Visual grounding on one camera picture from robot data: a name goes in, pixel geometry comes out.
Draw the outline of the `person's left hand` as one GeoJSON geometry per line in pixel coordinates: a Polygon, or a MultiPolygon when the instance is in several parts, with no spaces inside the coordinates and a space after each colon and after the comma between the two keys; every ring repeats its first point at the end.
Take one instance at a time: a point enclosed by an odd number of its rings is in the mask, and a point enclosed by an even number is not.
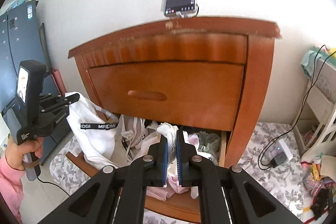
{"type": "Polygon", "coordinates": [[[24,170],[23,155],[33,153],[37,158],[43,155],[43,138],[28,140],[21,145],[17,145],[12,137],[9,138],[5,149],[5,158],[8,165],[16,170],[24,170]]]}

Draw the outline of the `pink sleeve forearm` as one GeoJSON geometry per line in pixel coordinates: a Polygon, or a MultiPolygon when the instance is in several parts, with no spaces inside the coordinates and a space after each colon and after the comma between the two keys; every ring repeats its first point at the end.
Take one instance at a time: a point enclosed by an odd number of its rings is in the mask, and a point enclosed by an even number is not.
{"type": "Polygon", "coordinates": [[[1,195],[18,223],[22,223],[20,208],[24,194],[21,178],[24,174],[23,170],[11,168],[5,155],[1,157],[1,195]]]}

